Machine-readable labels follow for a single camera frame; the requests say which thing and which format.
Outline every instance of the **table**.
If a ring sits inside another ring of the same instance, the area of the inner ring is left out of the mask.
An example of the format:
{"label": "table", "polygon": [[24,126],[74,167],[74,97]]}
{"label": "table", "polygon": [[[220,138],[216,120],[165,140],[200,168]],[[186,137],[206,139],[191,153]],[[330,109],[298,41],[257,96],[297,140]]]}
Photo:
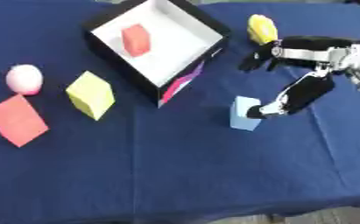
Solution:
{"label": "table", "polygon": [[[253,13],[279,36],[360,39],[360,7],[221,3],[202,8],[228,25],[228,50],[186,90],[156,109],[86,47],[80,24],[107,4],[0,1],[0,101],[4,73],[32,63],[46,79],[28,101],[51,130],[16,149],[0,137],[0,223],[208,221],[231,215],[296,214],[360,205],[360,93],[344,77],[296,115],[253,132],[229,127],[236,95],[273,99],[307,70],[236,70],[254,49]],[[84,70],[112,84],[116,105],[95,122],[65,87]]]}

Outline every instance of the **blue cube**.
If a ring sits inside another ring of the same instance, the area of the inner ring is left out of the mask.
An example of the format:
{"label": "blue cube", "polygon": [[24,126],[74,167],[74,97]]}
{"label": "blue cube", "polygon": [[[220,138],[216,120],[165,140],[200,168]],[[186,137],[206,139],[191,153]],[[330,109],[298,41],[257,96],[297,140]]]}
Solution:
{"label": "blue cube", "polygon": [[261,119],[249,118],[246,116],[249,108],[260,105],[260,100],[237,96],[230,110],[230,127],[238,130],[254,130],[261,122]]}

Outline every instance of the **yellow toy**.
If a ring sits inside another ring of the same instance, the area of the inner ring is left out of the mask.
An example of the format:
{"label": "yellow toy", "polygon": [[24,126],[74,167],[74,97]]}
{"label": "yellow toy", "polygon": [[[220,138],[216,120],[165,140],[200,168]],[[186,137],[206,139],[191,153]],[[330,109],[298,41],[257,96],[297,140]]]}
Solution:
{"label": "yellow toy", "polygon": [[66,92],[75,107],[96,121],[115,102],[110,84],[89,71],[74,81]]}
{"label": "yellow toy", "polygon": [[248,33],[251,39],[264,45],[278,39],[278,31],[271,19],[263,15],[252,15],[248,20]]}

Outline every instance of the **red square sponge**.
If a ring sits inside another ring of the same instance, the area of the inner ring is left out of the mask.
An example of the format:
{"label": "red square sponge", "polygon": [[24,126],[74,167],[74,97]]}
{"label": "red square sponge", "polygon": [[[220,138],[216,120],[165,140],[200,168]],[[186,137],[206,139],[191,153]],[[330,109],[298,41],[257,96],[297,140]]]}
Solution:
{"label": "red square sponge", "polygon": [[135,24],[122,30],[125,50],[137,57],[150,51],[150,34],[141,24]]}
{"label": "red square sponge", "polygon": [[0,135],[17,147],[47,130],[45,122],[21,94],[0,103]]}

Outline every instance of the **pink sphere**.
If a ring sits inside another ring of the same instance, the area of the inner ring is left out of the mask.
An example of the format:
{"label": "pink sphere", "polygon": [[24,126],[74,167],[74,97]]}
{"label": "pink sphere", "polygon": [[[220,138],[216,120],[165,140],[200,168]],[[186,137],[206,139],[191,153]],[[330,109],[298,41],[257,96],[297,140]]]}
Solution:
{"label": "pink sphere", "polygon": [[43,76],[33,65],[14,66],[6,74],[6,84],[18,94],[35,95],[42,87]]}

